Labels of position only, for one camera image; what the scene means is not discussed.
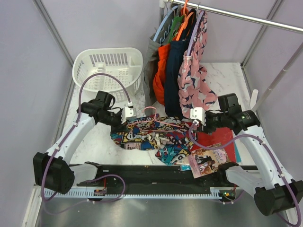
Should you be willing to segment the pink wire hanger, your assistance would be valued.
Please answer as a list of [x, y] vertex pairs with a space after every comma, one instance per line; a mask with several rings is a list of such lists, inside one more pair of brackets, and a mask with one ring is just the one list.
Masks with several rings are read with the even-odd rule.
[[144, 110], [151, 110], [152, 114], [129, 122], [127, 128], [138, 129], [139, 131], [171, 132], [186, 131], [190, 127], [188, 122], [182, 121], [178, 117], [160, 117], [156, 107], [148, 106]]

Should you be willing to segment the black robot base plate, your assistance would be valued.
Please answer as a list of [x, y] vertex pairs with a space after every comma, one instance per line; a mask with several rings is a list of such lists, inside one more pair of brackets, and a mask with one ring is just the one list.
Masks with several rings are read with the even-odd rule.
[[191, 171], [179, 166], [97, 165], [96, 178], [116, 174], [125, 181], [128, 193], [206, 193], [211, 188], [233, 190], [219, 173], [194, 178]]

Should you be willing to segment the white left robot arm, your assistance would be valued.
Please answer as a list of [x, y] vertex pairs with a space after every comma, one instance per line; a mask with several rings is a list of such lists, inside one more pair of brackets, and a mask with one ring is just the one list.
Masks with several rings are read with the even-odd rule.
[[104, 175], [95, 165], [70, 166], [70, 162], [80, 143], [98, 123], [118, 127], [126, 121], [128, 107], [114, 113], [111, 111], [114, 102], [111, 94], [99, 91], [95, 99], [79, 105], [68, 130], [45, 153], [35, 154], [33, 166], [37, 185], [66, 194], [73, 186], [84, 181], [89, 181], [93, 186], [103, 183]]

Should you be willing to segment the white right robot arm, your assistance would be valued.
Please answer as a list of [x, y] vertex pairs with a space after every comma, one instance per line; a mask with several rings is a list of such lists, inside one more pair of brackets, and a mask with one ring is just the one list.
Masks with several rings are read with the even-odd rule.
[[292, 208], [300, 215], [303, 182], [296, 181], [278, 160], [255, 113], [242, 110], [235, 93], [220, 96], [218, 101], [218, 113], [196, 107], [193, 116], [205, 133], [212, 133], [218, 128], [232, 130], [235, 137], [230, 142], [240, 140], [244, 144], [260, 173], [260, 178], [257, 178], [236, 164], [228, 164], [217, 174], [218, 183], [222, 186], [233, 183], [241, 187], [253, 197], [257, 208], [265, 216]]

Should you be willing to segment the comic print shorts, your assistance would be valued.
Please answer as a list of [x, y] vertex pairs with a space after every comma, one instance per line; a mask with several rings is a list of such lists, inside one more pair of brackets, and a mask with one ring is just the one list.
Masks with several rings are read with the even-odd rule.
[[127, 128], [126, 132], [111, 132], [112, 141], [126, 150], [156, 150], [155, 157], [171, 166], [189, 156], [194, 143], [186, 131], [139, 131]]

